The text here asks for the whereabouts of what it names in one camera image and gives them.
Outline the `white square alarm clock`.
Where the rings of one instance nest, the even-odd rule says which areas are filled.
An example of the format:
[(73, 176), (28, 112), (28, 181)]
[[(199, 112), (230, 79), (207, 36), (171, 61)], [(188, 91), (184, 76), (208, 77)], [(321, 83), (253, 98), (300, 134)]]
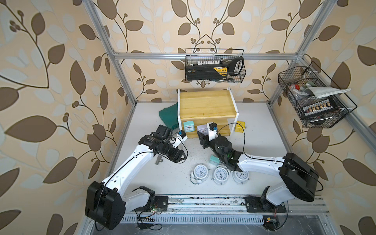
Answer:
[(208, 135), (208, 127), (206, 124), (197, 126), (197, 131), (204, 135)]

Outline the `teal square alarm clock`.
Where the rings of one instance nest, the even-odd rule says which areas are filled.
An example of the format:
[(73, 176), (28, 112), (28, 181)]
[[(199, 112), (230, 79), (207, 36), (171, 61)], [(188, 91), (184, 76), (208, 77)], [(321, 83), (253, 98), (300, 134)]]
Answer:
[(184, 127), (184, 131), (186, 133), (195, 131), (195, 125), (194, 125), (194, 122), (192, 120), (183, 122), (183, 127)]

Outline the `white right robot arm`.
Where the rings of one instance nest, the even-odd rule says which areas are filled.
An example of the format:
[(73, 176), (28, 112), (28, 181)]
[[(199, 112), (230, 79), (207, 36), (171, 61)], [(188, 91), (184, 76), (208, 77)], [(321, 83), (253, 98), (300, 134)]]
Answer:
[(232, 143), (215, 131), (207, 135), (197, 131), (197, 134), (201, 146), (210, 148), (225, 170), (258, 172), (281, 180), (274, 186), (265, 187), (259, 199), (263, 207), (276, 207), (292, 199), (305, 202), (315, 200), (318, 172), (296, 154), (288, 152), (283, 157), (247, 155), (234, 150)]

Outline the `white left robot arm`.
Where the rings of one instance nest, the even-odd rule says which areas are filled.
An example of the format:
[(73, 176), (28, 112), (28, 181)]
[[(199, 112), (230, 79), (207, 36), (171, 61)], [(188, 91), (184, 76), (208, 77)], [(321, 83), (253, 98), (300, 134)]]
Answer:
[(125, 194), (125, 191), (146, 163), (157, 155), (174, 163), (183, 163), (188, 152), (178, 146), (187, 138), (184, 131), (178, 131), (174, 137), (172, 130), (164, 125), (159, 125), (155, 132), (143, 136), (130, 157), (117, 170), (102, 182), (94, 181), (88, 187), (85, 215), (95, 224), (112, 230), (127, 212), (152, 210), (155, 191), (145, 186), (138, 187), (130, 194)]

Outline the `wooden two-tier shelf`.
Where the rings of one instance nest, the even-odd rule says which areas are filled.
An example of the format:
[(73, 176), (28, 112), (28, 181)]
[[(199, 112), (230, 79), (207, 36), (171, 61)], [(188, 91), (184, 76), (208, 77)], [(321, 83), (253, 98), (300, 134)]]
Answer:
[(230, 136), (235, 130), (239, 111), (230, 87), (201, 92), (179, 89), (177, 105), (179, 129), (184, 130), (184, 123), (193, 121), (194, 130), (187, 133), (189, 138), (197, 138), (197, 127), (210, 122), (217, 123), (222, 136)]

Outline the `metal pipe fitting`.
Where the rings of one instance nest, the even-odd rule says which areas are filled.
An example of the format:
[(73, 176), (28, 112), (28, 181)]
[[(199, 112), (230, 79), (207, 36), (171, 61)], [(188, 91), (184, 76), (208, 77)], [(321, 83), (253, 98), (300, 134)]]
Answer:
[(157, 157), (157, 160), (156, 160), (155, 165), (158, 165), (158, 164), (161, 163), (161, 162), (163, 162), (163, 157), (162, 157), (161, 155), (159, 155), (159, 156)]

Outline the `yellow power socket cube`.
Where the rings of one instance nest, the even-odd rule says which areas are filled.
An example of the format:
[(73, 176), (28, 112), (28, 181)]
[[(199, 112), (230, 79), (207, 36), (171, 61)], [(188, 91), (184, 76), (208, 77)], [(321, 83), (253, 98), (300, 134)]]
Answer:
[(244, 133), (245, 129), (246, 129), (245, 122), (237, 121), (237, 124), (236, 124), (236, 127), (235, 127), (235, 132)]

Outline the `green plastic case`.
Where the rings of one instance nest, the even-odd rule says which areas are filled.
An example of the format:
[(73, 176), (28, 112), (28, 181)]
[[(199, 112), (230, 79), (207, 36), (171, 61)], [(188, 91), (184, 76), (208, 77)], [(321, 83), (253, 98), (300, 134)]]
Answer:
[(179, 127), (178, 122), (178, 103), (171, 105), (159, 111), (159, 117), (164, 125), (171, 130)]

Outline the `white round clock middle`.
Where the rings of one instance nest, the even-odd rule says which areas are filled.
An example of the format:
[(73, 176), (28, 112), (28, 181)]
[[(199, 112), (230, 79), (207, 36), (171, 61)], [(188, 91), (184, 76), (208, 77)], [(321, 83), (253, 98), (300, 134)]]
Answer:
[(230, 171), (222, 166), (218, 166), (215, 168), (212, 174), (212, 180), (218, 184), (223, 186), (227, 183), (230, 176)]

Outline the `white round clock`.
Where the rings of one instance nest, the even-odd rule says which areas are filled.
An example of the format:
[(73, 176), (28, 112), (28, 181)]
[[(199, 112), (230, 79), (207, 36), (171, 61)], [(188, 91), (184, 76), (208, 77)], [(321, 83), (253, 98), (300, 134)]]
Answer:
[(190, 181), (194, 185), (200, 185), (209, 177), (209, 170), (204, 164), (198, 164), (190, 174)]
[(246, 184), (250, 180), (249, 173), (247, 171), (234, 171), (233, 179), (237, 184)]
[(223, 186), (227, 183), (230, 176), (230, 171), (222, 166), (218, 166), (215, 168), (212, 174), (212, 180), (218, 184)]

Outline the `white round clock left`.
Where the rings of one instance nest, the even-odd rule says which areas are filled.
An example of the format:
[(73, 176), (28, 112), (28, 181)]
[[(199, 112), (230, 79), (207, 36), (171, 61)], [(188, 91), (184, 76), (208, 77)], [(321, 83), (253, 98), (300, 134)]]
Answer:
[(209, 177), (209, 170), (204, 164), (198, 164), (190, 174), (190, 181), (194, 185), (200, 185)]

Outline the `white round clock right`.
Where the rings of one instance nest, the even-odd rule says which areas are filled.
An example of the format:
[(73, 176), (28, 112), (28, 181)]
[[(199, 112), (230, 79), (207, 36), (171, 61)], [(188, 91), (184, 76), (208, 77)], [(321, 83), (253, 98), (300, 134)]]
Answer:
[(237, 184), (246, 184), (250, 180), (249, 173), (247, 171), (234, 171), (233, 179)]

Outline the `metal rail base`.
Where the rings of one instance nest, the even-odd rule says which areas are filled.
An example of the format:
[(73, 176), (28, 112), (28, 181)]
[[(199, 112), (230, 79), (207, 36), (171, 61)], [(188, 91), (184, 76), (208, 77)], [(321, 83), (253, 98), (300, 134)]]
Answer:
[(173, 195), (157, 194), (145, 206), (131, 208), (129, 196), (111, 203), (99, 205), (89, 212), (89, 217), (108, 229), (121, 223), (152, 224), (218, 224), (262, 225), (268, 219), (281, 222), (288, 216), (329, 215), (321, 197), (312, 202), (293, 199), (279, 206), (264, 209), (259, 198), (251, 195)]

